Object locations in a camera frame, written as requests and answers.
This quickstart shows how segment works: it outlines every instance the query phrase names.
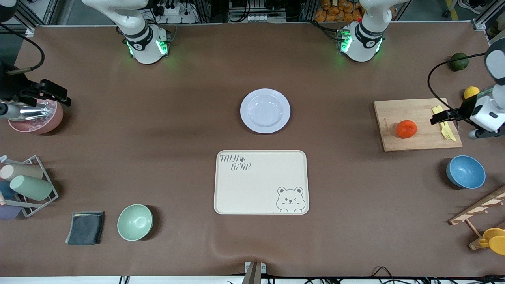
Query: blue bowl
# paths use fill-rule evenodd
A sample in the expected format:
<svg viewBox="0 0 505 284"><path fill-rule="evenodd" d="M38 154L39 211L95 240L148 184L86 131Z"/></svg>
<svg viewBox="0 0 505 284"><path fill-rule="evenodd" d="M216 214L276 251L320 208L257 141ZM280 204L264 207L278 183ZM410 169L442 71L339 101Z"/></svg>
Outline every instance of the blue bowl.
<svg viewBox="0 0 505 284"><path fill-rule="evenodd" d="M447 165L447 177L457 186L479 188L486 180L484 167L470 156L456 156Z"/></svg>

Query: gray floor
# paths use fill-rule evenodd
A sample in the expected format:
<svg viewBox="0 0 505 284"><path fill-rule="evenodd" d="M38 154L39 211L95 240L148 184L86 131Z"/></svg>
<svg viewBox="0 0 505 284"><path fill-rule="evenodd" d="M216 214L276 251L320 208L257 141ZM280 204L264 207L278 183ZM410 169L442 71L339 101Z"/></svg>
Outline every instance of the gray floor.
<svg viewBox="0 0 505 284"><path fill-rule="evenodd" d="M69 1L71 12L61 15L60 22L67 21L68 25L111 25L110 19L97 10L86 6L81 0ZM447 21L442 13L447 10L445 0L412 0L401 16L401 21ZM471 20L477 15L456 5L459 20ZM0 58L14 63L21 46L21 39L10 34L0 34Z"/></svg>

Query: shoe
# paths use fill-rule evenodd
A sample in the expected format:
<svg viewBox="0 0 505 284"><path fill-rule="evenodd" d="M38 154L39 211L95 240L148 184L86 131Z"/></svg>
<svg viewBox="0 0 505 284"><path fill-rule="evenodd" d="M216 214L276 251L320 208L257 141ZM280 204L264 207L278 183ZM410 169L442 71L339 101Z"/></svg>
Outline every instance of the shoe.
<svg viewBox="0 0 505 284"><path fill-rule="evenodd" d="M482 12L484 12L486 10L486 3L482 3L480 5L477 5L475 7L473 6L470 6L470 3L469 3L469 0L458 0L458 5L461 7L461 8L465 8L465 9L468 9L472 12L474 12L475 14L477 15L480 15Z"/></svg>

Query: yellow lemon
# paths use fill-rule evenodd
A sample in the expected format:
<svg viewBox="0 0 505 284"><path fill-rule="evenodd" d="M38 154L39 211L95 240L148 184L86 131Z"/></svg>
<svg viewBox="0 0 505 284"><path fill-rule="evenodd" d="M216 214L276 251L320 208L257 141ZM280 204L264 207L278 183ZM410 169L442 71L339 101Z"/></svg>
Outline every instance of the yellow lemon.
<svg viewBox="0 0 505 284"><path fill-rule="evenodd" d="M463 94L463 97L465 97L465 99L468 99L470 97L473 97L475 96L476 94L480 93L480 90L479 88L477 87L474 87L474 86L471 86L471 87L468 87L466 90L465 90L465 93Z"/></svg>

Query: white plate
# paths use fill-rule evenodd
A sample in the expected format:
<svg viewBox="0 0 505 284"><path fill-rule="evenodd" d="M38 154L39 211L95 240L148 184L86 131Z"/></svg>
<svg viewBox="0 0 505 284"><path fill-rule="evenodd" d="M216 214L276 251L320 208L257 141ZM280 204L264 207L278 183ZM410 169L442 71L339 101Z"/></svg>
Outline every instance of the white plate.
<svg viewBox="0 0 505 284"><path fill-rule="evenodd" d="M281 130L289 120L291 107L286 97L273 89L257 89L249 93L240 106L244 124L258 133Z"/></svg>
<svg viewBox="0 0 505 284"><path fill-rule="evenodd" d="M305 214L307 158L302 151L221 151L214 190L219 214Z"/></svg>

